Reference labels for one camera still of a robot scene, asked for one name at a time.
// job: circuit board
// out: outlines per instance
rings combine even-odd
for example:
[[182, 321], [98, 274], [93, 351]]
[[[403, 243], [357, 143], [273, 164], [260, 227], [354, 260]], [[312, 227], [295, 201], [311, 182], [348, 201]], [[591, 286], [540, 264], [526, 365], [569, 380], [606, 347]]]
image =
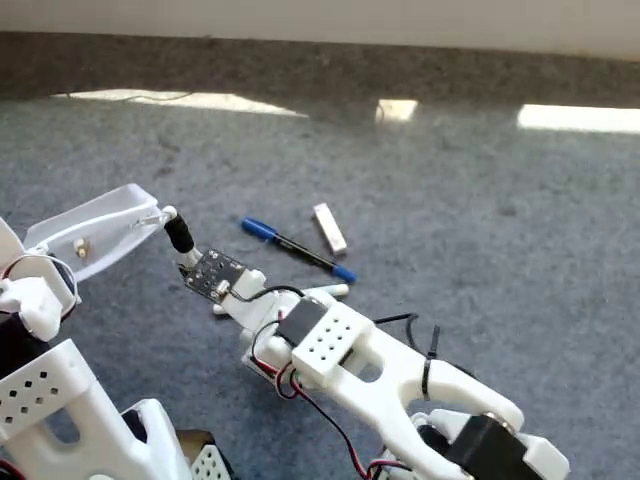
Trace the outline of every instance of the circuit board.
[[246, 268], [224, 253], [209, 249], [192, 269], [183, 270], [184, 283], [189, 289], [219, 304]]

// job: small white block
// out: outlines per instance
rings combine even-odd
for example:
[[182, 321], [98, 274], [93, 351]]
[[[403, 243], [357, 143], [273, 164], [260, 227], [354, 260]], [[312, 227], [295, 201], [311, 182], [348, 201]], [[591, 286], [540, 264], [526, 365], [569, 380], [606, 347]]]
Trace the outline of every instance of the small white block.
[[320, 205], [313, 207], [313, 211], [316, 215], [316, 219], [318, 220], [318, 224], [320, 224], [322, 233], [324, 233], [324, 236], [329, 242], [329, 246], [331, 247], [333, 254], [339, 255], [344, 253], [347, 249], [347, 242], [344, 239], [335, 218], [333, 218], [333, 214], [331, 213], [331, 210], [329, 210], [329, 206], [326, 203], [321, 203]]

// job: blue marker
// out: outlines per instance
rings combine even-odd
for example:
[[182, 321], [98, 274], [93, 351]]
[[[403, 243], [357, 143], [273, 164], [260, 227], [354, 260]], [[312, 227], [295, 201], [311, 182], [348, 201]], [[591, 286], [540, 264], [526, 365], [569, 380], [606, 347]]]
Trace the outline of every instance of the blue marker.
[[300, 257], [303, 260], [312, 263], [313, 265], [318, 265], [319, 267], [327, 270], [332, 275], [341, 278], [347, 283], [353, 283], [356, 281], [357, 277], [354, 273], [330, 260], [327, 260], [326, 258], [322, 258], [317, 253], [313, 253], [311, 250], [303, 247], [299, 243], [283, 237], [269, 225], [265, 225], [264, 223], [253, 218], [245, 217], [244, 220], [242, 220], [242, 228], [244, 228], [251, 235], [255, 235], [262, 240], [271, 242], [277, 247], [286, 250], [291, 255]]

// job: bolt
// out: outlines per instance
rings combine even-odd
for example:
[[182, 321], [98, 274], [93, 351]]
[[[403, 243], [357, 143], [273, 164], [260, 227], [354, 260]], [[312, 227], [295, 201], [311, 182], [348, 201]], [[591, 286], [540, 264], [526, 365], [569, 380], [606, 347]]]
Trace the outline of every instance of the bolt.
[[87, 258], [89, 254], [89, 242], [84, 238], [78, 238], [73, 241], [73, 248], [76, 251], [76, 255], [80, 258]]

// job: white wall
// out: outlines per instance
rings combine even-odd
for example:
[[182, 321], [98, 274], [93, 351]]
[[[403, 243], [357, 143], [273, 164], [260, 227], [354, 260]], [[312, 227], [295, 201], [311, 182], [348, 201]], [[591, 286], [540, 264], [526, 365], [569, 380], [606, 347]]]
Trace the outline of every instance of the white wall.
[[0, 0], [0, 30], [473, 47], [640, 60], [637, 0]]

